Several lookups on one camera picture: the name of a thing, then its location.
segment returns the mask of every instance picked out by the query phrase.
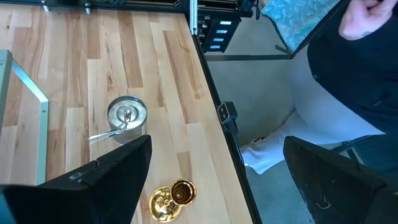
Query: hand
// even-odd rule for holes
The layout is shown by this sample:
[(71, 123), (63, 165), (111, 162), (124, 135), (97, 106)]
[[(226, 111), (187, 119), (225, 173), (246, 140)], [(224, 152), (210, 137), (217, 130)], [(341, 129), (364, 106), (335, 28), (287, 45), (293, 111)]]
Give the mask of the hand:
[(392, 16), (398, 0), (351, 0), (338, 32), (347, 40), (358, 40), (378, 30)]

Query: wooden table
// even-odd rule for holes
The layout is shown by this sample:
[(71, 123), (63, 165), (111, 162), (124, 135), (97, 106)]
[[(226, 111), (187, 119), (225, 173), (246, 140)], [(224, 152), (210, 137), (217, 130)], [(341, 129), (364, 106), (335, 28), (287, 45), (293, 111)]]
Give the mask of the wooden table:
[[(153, 154), (132, 223), (156, 223), (158, 187), (192, 180), (195, 202), (174, 223), (252, 223), (197, 51), (181, 14), (0, 5), (9, 49), (50, 100), (47, 180), (117, 147), (87, 138), (109, 131), (108, 104), (136, 95), (148, 107)], [(0, 138), (0, 182), (32, 184), (38, 103), (11, 77)]]

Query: blue patterned fabric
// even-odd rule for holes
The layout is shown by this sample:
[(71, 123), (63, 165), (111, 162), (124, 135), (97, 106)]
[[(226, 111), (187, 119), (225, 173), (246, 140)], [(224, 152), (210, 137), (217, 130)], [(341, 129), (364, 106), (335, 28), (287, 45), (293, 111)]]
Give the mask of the blue patterned fabric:
[(269, 16), (294, 52), (339, 0), (270, 0), (262, 13)]

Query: black shirt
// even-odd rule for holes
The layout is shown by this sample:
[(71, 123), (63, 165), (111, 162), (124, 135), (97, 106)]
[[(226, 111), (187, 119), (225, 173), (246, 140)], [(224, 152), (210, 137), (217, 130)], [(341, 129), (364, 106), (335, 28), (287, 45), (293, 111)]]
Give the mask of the black shirt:
[(398, 7), (380, 29), (354, 41), (338, 33), (345, 9), (308, 46), (311, 72), (367, 122), (387, 134), (398, 133)]

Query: gold object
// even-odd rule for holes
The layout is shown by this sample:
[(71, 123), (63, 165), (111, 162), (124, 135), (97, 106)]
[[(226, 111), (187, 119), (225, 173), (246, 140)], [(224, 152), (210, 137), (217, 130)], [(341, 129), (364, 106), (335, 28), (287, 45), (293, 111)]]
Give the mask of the gold object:
[(180, 179), (172, 187), (161, 187), (152, 193), (149, 199), (149, 211), (152, 217), (162, 223), (176, 219), (182, 207), (195, 200), (197, 188), (189, 180)]

